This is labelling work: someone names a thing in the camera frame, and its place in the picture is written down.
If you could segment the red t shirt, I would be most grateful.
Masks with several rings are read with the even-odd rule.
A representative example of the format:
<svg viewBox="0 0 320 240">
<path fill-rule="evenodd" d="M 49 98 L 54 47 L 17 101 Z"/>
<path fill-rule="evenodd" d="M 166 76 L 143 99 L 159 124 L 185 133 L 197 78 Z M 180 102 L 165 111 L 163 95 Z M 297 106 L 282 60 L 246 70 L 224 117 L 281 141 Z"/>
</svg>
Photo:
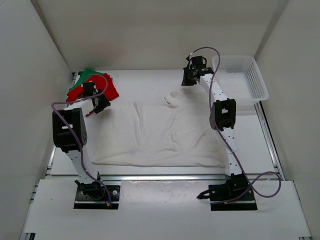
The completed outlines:
<svg viewBox="0 0 320 240">
<path fill-rule="evenodd" d="M 67 93 L 67 102 L 70 103 L 78 99 L 97 95 L 98 91 L 102 91 L 109 102 L 119 97 L 119 93 L 113 84 L 113 79 L 107 73 L 103 73 L 103 75 L 94 75 L 83 83 L 84 87 L 77 86 Z M 94 106 L 93 110 L 87 113 L 86 116 L 89 116 L 92 113 L 94 113 Z"/>
</svg>

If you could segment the green t shirt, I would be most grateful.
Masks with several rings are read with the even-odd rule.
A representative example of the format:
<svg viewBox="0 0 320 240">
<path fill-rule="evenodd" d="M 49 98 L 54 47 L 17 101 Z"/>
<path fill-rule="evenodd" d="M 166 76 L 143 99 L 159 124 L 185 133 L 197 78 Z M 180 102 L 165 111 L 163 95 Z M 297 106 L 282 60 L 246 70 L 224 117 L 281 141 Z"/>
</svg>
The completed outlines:
<svg viewBox="0 0 320 240">
<path fill-rule="evenodd" d="M 81 75 L 76 75 L 75 82 L 73 86 L 69 89 L 69 92 L 72 91 L 74 88 L 81 85 L 83 82 L 89 80 L 90 77 L 93 77 L 94 75 L 103 75 L 103 73 L 92 70 L 90 68 L 86 68 Z"/>
</svg>

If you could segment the white t shirt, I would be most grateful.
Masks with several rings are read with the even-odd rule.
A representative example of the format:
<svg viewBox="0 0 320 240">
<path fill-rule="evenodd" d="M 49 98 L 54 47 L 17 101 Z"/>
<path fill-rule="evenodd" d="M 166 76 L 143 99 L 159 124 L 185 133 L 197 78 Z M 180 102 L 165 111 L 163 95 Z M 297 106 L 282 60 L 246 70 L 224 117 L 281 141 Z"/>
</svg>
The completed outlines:
<svg viewBox="0 0 320 240">
<path fill-rule="evenodd" d="M 92 162 L 132 167 L 223 167 L 207 94 L 172 91 L 162 104 L 115 102 L 99 115 Z"/>
</svg>

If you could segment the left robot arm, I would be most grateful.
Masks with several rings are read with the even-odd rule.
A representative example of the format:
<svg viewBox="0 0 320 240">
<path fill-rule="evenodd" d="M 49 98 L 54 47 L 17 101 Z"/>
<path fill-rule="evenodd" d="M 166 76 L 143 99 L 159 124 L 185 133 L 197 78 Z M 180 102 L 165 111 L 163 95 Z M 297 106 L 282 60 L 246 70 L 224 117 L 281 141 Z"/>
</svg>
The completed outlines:
<svg viewBox="0 0 320 240">
<path fill-rule="evenodd" d="M 76 100 L 68 102 L 68 107 L 58 110 L 56 105 L 64 105 L 65 102 L 51 104 L 53 142 L 71 160 L 77 174 L 76 184 L 83 194 L 93 201 L 104 200 L 109 206 L 112 203 L 108 187 L 103 183 L 101 176 L 93 167 L 86 149 L 88 134 L 85 125 L 85 116 L 90 112 L 99 113 L 110 103 L 97 89 L 94 82 L 85 82 L 80 85 L 80 93 Z"/>
</svg>

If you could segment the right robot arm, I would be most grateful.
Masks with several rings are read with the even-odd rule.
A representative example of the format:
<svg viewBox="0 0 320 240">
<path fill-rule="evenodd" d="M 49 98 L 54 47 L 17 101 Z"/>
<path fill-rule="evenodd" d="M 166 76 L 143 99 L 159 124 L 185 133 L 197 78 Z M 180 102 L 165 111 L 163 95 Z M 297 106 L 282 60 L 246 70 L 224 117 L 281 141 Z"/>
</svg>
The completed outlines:
<svg viewBox="0 0 320 240">
<path fill-rule="evenodd" d="M 203 56 L 188 56 L 183 69 L 183 87 L 199 84 L 209 97 L 209 124 L 222 141 L 225 161 L 225 183 L 211 185 L 198 199 L 210 199 L 212 205 L 229 204 L 239 200 L 250 186 L 236 155 L 235 123 L 237 103 L 228 97 L 215 79 L 216 71 L 207 67 Z"/>
</svg>

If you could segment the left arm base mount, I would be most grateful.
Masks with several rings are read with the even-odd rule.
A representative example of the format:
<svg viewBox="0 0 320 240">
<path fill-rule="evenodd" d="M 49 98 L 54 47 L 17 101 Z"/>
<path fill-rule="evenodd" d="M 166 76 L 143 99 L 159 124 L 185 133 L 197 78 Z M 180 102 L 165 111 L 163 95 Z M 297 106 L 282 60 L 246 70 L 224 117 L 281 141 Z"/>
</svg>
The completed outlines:
<svg viewBox="0 0 320 240">
<path fill-rule="evenodd" d="M 96 181 L 92 183 L 80 183 L 75 180 L 77 185 L 74 209 L 81 210 L 118 210 L 121 186 L 106 185 L 106 189 Z"/>
</svg>

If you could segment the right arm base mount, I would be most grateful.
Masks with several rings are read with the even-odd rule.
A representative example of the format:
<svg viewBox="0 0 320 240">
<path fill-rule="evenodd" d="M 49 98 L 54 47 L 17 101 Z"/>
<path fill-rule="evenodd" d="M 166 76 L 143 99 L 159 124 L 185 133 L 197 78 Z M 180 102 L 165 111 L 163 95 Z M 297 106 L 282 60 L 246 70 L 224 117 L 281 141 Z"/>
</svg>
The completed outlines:
<svg viewBox="0 0 320 240">
<path fill-rule="evenodd" d="M 227 183 L 208 186 L 210 210 L 224 211 L 257 211 L 257 203 L 251 188 L 233 190 Z"/>
</svg>

